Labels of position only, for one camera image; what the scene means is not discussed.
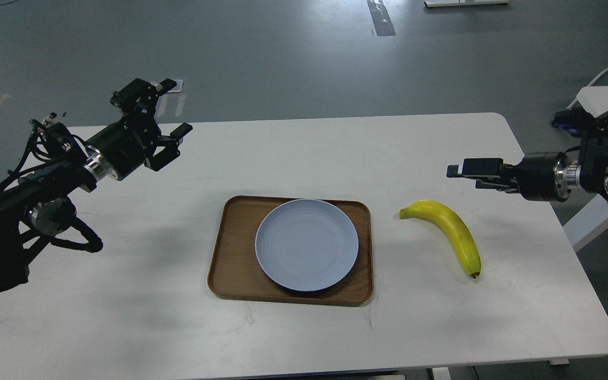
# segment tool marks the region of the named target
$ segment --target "light blue plate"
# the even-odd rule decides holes
[[[297,291],[316,291],[344,278],[358,257],[358,233],[347,214],[318,199],[296,199],[261,222],[255,252],[262,270]]]

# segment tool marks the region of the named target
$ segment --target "yellow banana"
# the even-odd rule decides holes
[[[473,236],[459,215],[440,202],[421,200],[400,210],[400,219],[418,218],[434,222],[447,235],[463,270],[474,279],[480,275],[480,253]]]

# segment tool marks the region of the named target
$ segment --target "concrete floor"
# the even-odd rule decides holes
[[[577,145],[548,122],[608,67],[608,2],[384,2],[395,36],[376,36],[363,0],[0,6],[0,180],[22,153],[27,120],[55,111],[68,126],[106,125],[120,116],[111,92],[135,77],[184,79],[184,98],[169,96],[159,122],[494,111],[526,153]],[[591,197],[554,205],[560,221]],[[578,255],[608,310],[608,231]],[[608,356],[477,370],[485,380],[608,378]]]

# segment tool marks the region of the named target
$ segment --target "table leg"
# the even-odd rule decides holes
[[[449,368],[446,366],[431,368],[431,374],[433,375],[433,380],[452,380],[452,377],[449,375]]]
[[[604,198],[593,198],[574,218],[564,225],[569,242],[578,252],[608,228],[608,204]]]
[[[569,359],[565,359],[565,358],[553,359],[553,360],[549,360],[548,363],[550,363],[551,366],[568,365]]]

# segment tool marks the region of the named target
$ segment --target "brown tray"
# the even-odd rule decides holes
[[[326,201],[347,214],[359,240],[358,258],[337,284],[320,291],[292,291],[273,282],[261,269],[255,255],[260,223],[271,210],[293,199],[239,195],[226,202],[208,272],[208,287],[218,296],[232,300],[362,305],[372,295],[374,282],[369,210],[360,202]]]

